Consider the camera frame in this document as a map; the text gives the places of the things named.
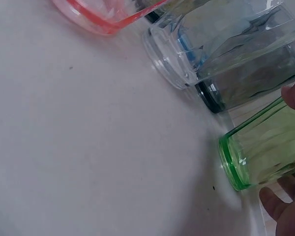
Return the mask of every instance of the glass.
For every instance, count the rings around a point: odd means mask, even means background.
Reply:
[[[219,150],[236,190],[295,172],[295,110],[277,99],[220,138]]]
[[[221,112],[295,81],[295,0],[181,2],[144,42],[173,86]]]
[[[110,35],[170,0],[53,0],[70,20],[96,34]]]

